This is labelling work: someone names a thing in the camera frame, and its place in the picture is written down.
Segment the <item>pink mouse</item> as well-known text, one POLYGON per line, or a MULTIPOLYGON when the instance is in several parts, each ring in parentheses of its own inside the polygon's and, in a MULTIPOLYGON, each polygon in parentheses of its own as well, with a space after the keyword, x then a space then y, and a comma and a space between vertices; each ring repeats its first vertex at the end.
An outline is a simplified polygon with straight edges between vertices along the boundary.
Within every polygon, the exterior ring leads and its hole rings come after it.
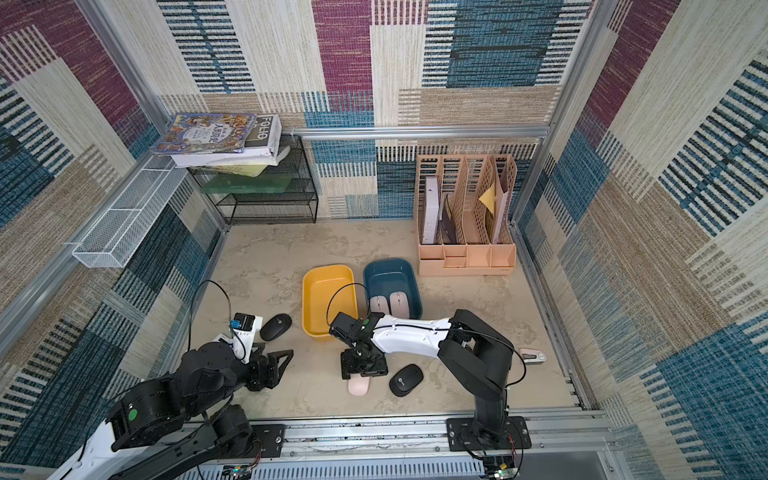
POLYGON ((355 397, 365 396, 370 387, 370 378, 354 374, 347 381, 347 391, 355 397))
POLYGON ((398 291, 390 294, 389 306, 391 315, 400 319, 410 319, 410 306, 405 292, 398 291))
POLYGON ((371 312, 388 315, 390 313, 388 298, 383 295, 373 296, 369 300, 371 312))

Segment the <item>yellow plastic storage box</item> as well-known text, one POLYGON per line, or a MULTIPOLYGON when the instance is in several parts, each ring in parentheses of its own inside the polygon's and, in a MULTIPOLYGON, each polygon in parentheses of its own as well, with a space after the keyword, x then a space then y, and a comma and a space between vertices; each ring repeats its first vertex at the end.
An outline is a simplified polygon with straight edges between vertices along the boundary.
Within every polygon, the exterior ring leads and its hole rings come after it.
POLYGON ((302 283, 302 328, 313 340, 331 339, 330 323, 343 312, 358 316, 352 269, 343 264, 309 270, 302 283))

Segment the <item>teal plastic storage box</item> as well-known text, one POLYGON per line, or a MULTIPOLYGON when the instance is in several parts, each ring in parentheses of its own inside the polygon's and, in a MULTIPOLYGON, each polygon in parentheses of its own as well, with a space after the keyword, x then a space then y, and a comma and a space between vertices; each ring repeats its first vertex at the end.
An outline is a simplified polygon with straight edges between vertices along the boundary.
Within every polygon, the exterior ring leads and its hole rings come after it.
POLYGON ((393 292, 405 292, 410 306, 410 319, 421 319, 423 306, 411 264, 403 258, 376 260, 363 269, 364 285, 370 299, 383 295, 388 298, 393 292))

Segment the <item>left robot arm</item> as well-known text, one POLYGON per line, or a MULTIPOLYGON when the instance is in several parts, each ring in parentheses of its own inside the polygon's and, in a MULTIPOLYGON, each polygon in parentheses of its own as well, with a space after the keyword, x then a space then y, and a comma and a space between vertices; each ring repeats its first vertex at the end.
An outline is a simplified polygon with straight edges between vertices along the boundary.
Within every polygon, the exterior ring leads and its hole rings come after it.
POLYGON ((237 475, 244 477, 279 457, 285 427, 253 425, 234 394, 277 387, 293 356, 283 350, 243 362, 221 341, 186 352, 175 372, 123 393, 52 478, 174 479, 207 462, 237 459, 247 463, 237 475))

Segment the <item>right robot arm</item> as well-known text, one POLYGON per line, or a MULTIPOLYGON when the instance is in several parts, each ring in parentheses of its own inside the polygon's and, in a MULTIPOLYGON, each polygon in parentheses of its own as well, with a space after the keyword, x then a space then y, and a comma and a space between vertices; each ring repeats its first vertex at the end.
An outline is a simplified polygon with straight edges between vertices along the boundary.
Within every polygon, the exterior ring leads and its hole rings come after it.
POLYGON ((501 438, 507 421, 507 382, 518 355, 511 341, 469 310, 425 321, 371 312, 365 319, 339 313, 329 333, 347 349, 341 354, 342 378, 388 374, 387 356, 395 353, 440 360, 474 396, 473 434, 485 441, 501 438))

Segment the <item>white box in organizer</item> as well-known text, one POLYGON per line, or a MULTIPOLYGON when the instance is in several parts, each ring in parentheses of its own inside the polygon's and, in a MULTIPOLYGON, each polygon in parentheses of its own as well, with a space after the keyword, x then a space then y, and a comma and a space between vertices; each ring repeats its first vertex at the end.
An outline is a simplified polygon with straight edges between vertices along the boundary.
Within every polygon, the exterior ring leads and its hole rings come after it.
POLYGON ((436 241, 440 216, 440 184, 436 176, 427 176, 424 187, 424 212, 421 243, 431 245, 436 241))

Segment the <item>black mouse far left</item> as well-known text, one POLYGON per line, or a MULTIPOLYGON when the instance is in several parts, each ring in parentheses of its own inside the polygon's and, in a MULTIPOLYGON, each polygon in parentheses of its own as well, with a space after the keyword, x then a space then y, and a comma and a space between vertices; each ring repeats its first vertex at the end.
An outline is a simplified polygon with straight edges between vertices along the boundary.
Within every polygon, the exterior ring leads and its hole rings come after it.
POLYGON ((262 325, 259 335, 264 342, 270 342, 285 334, 291 326, 291 316, 285 313, 279 313, 262 325))

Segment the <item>black mouse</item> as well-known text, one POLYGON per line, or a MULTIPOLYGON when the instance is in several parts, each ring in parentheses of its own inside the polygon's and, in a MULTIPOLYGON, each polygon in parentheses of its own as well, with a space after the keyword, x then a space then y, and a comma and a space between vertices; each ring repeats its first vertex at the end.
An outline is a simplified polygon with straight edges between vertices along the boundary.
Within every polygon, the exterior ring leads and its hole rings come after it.
POLYGON ((421 368, 416 364, 409 364, 393 375, 389 388, 393 395, 402 398, 409 395, 423 380, 421 368))
POLYGON ((285 334, 291 326, 291 316, 285 313, 279 313, 262 325, 259 335, 264 342, 270 342, 285 334))

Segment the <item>black mouse centre front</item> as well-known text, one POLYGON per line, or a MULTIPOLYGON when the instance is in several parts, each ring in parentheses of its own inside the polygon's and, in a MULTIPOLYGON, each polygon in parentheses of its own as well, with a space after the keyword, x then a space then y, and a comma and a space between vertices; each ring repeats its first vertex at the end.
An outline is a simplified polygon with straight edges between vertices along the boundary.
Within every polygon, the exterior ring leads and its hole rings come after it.
POLYGON ((393 375, 389 388, 393 395, 402 398, 409 395, 423 380, 421 368, 416 364, 409 364, 393 375))

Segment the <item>pink desktop file organizer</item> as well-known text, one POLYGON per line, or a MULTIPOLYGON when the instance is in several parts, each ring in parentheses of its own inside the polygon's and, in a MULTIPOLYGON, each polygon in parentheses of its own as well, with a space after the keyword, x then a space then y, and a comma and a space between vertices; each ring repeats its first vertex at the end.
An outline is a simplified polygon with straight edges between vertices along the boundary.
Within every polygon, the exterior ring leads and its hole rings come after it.
POLYGON ((422 276, 506 276, 516 266, 509 214, 518 167, 510 155, 420 155, 416 163, 414 220, 422 276), (440 184, 436 241, 421 243, 427 176, 440 184), (495 215, 478 197, 496 185, 495 215))

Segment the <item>green folder on shelf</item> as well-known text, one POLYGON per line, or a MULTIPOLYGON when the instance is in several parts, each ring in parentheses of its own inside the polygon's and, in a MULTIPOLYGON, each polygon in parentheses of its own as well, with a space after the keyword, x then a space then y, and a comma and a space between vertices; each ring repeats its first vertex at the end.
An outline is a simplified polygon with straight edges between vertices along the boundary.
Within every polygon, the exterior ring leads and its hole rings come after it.
POLYGON ((282 193, 290 185, 291 175, 248 177, 222 174, 208 181, 202 191, 206 194, 272 194, 282 193))

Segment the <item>yellow paper in organizer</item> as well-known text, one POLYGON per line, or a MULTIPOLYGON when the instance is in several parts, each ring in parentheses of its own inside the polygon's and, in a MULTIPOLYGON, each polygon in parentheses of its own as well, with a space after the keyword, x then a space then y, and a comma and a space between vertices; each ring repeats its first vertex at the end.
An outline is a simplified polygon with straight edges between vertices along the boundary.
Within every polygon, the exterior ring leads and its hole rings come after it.
POLYGON ((493 217, 496 210, 496 185, 491 183, 490 186, 478 197, 478 201, 485 207, 487 214, 493 217))

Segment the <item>black and white folio book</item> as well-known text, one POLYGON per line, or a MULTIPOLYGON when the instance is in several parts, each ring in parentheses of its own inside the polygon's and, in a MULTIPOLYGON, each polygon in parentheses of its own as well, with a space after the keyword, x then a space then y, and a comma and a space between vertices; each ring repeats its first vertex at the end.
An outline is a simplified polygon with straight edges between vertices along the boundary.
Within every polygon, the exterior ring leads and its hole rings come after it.
POLYGON ((276 166, 291 151, 281 144, 283 125, 275 114, 255 115, 256 123, 242 150, 213 154, 170 154, 180 168, 276 166))

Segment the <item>colourful picture book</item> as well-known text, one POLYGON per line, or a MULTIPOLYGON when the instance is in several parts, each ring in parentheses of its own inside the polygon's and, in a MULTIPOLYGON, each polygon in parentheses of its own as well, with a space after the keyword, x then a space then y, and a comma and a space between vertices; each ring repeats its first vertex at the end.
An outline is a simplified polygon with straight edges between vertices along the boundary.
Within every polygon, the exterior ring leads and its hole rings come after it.
POLYGON ((256 123, 253 114, 179 113, 150 148, 153 154, 237 152, 256 123))

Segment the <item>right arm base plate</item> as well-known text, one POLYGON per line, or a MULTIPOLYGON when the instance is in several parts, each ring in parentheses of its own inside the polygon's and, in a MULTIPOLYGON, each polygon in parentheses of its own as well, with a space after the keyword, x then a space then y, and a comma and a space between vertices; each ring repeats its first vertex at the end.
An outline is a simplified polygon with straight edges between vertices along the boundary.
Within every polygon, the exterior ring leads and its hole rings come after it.
POLYGON ((521 416, 506 417, 498 431, 484 427, 470 417, 448 418, 445 426, 452 452, 511 451, 532 447, 527 423, 521 416))

